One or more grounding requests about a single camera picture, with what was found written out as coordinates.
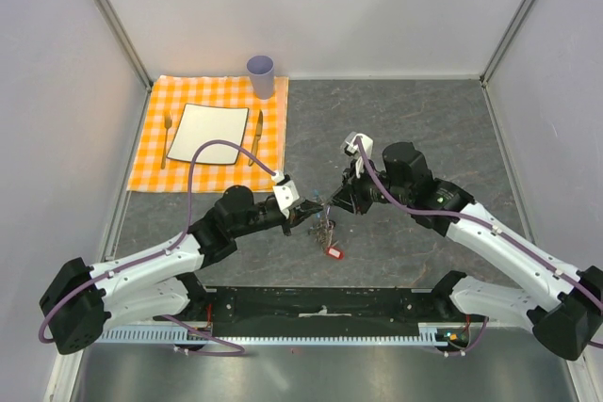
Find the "metal keyring plate blue handle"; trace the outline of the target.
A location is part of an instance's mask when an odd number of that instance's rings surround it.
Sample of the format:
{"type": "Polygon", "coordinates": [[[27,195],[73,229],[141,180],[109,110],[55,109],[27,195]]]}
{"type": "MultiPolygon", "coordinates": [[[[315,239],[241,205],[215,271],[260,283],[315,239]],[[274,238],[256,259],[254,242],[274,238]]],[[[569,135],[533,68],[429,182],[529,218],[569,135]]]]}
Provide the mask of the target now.
{"type": "Polygon", "coordinates": [[[315,202],[321,205],[321,210],[314,214],[313,223],[308,233],[313,235],[323,250],[334,244],[335,222],[330,219],[331,206],[316,191],[315,202]]]}

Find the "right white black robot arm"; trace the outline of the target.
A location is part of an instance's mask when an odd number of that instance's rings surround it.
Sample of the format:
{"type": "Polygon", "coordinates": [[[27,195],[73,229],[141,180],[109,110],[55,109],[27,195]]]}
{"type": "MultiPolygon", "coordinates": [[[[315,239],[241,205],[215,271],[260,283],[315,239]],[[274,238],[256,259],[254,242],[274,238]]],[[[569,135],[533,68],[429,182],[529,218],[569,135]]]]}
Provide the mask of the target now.
{"type": "Polygon", "coordinates": [[[435,178],[423,153],[411,142],[383,151],[376,170],[372,140],[350,134],[342,145],[351,157],[332,206],[364,215],[375,203],[387,203],[418,225],[477,253],[512,281],[515,288],[479,281],[450,271],[436,286],[433,313],[442,320],[476,314],[519,327],[556,356],[575,361],[602,326],[602,271],[580,269],[543,251],[492,215],[458,185],[435,178]]]}

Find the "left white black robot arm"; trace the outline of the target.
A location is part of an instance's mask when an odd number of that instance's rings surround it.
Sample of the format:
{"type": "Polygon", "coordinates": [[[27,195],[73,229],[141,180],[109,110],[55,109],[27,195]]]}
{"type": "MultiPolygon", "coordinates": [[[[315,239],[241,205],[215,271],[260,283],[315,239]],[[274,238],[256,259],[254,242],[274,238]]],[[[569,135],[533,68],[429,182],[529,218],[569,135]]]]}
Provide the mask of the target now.
{"type": "Polygon", "coordinates": [[[248,187],[234,185],[201,219],[164,243],[94,265],[74,258],[41,297],[39,339],[69,355],[105,331],[139,320],[178,314],[199,319],[207,299],[196,271],[234,253],[239,237],[272,228],[289,235],[321,209],[321,203],[300,197],[291,183],[276,186],[263,201],[256,201],[248,187]]]}

